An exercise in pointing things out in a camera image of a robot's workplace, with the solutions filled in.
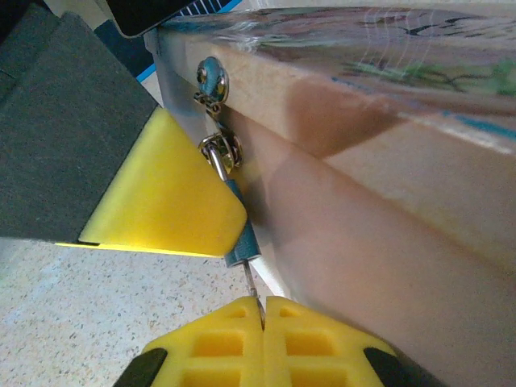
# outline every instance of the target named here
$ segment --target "speckled floor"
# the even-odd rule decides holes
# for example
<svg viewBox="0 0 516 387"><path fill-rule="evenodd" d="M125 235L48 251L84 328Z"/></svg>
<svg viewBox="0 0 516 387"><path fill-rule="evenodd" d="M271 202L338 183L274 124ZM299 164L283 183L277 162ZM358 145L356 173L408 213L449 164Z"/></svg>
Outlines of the speckled floor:
<svg viewBox="0 0 516 387"><path fill-rule="evenodd" d="M113 385L146 343L247 290L221 260L0 239L0 294L0 385L70 387Z"/></svg>

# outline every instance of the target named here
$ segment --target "metal bracket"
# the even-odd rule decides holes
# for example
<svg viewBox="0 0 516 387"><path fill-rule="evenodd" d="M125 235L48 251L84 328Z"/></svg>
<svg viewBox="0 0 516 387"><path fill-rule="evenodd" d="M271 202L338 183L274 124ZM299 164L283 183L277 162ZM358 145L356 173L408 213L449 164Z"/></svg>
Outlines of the metal bracket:
<svg viewBox="0 0 516 387"><path fill-rule="evenodd" d="M212 56L203 60L197 69L199 90L193 96L196 102L206 108L206 113L214 120L218 133L206 137L199 150L211 163L210 148L215 148L222 158L224 168L229 174L242 164L242 147L235 133L217 120L222 104L229 92L229 79L222 64Z"/></svg>
<svg viewBox="0 0 516 387"><path fill-rule="evenodd" d="M220 113L221 105L229 93L229 78L217 58L208 56L199 63L197 69L199 90L193 99L206 107L207 113L214 117Z"/></svg>
<svg viewBox="0 0 516 387"><path fill-rule="evenodd" d="M199 150L211 164L209 146L215 146L223 159L224 168L229 174L242 164L242 146L235 133L219 122L217 122L217 126L220 132L203 139L199 144Z"/></svg>

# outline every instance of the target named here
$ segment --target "dark gray foam block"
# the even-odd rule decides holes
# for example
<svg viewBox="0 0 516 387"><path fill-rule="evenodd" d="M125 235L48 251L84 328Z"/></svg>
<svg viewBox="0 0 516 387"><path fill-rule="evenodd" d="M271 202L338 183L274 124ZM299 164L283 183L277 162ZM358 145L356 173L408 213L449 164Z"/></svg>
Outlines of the dark gray foam block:
<svg viewBox="0 0 516 387"><path fill-rule="evenodd" d="M75 242L156 102L76 15L45 45L0 105L0 236Z"/></svg>

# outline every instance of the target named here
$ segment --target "thin metal wire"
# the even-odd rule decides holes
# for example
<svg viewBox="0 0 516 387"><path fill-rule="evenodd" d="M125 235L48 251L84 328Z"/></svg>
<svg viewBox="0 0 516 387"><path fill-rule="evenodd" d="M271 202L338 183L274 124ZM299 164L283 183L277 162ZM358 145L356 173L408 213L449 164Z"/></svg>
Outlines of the thin metal wire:
<svg viewBox="0 0 516 387"><path fill-rule="evenodd" d="M245 260L243 263L243 272L245 273L246 280L248 282L249 294L256 299L258 309L260 310L261 328L265 328L265 310L264 306L261 305L260 298L258 297L258 290L256 289L255 281L252 278L251 266L249 261Z"/></svg>

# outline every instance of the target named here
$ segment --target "screw head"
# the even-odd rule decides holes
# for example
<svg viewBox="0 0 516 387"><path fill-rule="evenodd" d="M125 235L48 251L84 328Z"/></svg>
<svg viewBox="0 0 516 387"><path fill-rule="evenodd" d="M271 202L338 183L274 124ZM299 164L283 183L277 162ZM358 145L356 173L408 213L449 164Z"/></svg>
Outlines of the screw head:
<svg viewBox="0 0 516 387"><path fill-rule="evenodd" d="M208 77L208 72L204 68L204 66L200 65L197 69L197 82L199 82L200 85L204 85L206 83L206 79Z"/></svg>

